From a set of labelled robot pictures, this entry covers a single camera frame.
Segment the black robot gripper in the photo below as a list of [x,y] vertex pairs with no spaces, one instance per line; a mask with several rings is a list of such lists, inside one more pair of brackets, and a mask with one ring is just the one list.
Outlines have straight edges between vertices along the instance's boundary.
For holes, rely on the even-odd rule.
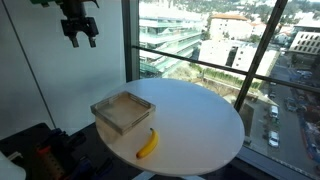
[[69,36],[74,48],[79,47],[76,35],[80,31],[88,36],[90,47],[96,47],[94,37],[99,34],[99,31],[95,19],[86,16],[84,3],[88,1],[96,3],[96,0],[62,0],[60,5],[63,14],[67,17],[66,20],[61,21],[63,33]]

